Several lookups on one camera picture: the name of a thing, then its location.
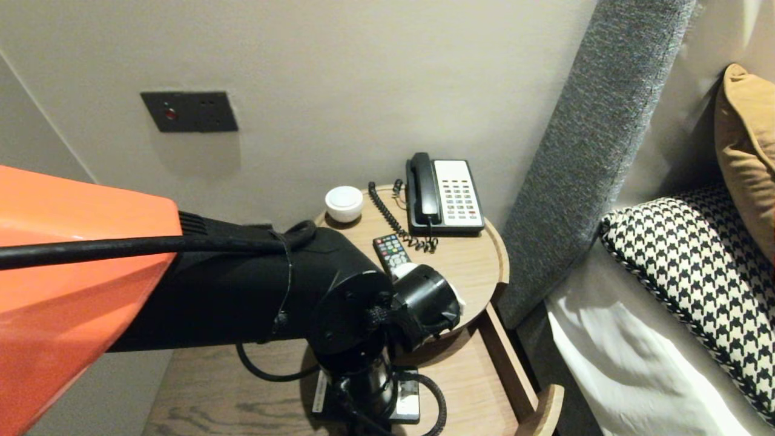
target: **black and white pillow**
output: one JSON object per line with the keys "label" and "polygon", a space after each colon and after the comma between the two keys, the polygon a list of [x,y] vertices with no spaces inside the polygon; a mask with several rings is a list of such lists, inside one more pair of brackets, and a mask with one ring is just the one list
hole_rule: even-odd
{"label": "black and white pillow", "polygon": [[726,187],[611,212],[603,217],[601,240],[775,427],[772,264],[748,234]]}

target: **coiled phone cord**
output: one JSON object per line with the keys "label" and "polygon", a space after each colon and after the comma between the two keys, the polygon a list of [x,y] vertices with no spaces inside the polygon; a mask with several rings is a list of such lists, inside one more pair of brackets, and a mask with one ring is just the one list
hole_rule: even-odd
{"label": "coiled phone cord", "polygon": [[[401,191],[401,186],[403,184],[404,182],[402,182],[401,179],[396,180],[393,185],[393,193],[397,195]],[[382,202],[382,199],[377,194],[377,184],[374,182],[369,182],[369,197],[371,197],[371,201],[374,203],[377,209],[379,209],[380,213],[382,216],[384,216],[387,223],[390,224],[390,227],[393,229],[393,231],[409,247],[414,247],[417,251],[423,250],[425,253],[432,254],[436,252],[436,247],[439,246],[439,238],[427,236],[425,237],[425,240],[420,240],[418,237],[412,236],[408,231],[404,230],[404,228],[401,226],[398,220],[395,219],[395,216],[393,216],[388,207]],[[432,231],[432,226],[430,223],[428,223],[428,228]]]}

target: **telephone handset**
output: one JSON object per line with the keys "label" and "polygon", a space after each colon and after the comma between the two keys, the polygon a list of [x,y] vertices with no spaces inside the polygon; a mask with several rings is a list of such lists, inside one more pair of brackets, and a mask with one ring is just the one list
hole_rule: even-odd
{"label": "telephone handset", "polygon": [[417,153],[406,161],[406,211],[416,236],[477,236],[481,205],[467,161],[434,160]]}

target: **wall switch plate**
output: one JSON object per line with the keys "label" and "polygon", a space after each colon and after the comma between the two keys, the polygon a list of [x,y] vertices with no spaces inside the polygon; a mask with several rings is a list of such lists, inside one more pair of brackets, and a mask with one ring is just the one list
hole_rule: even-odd
{"label": "wall switch plate", "polygon": [[160,132],[235,132],[225,92],[141,92]]}

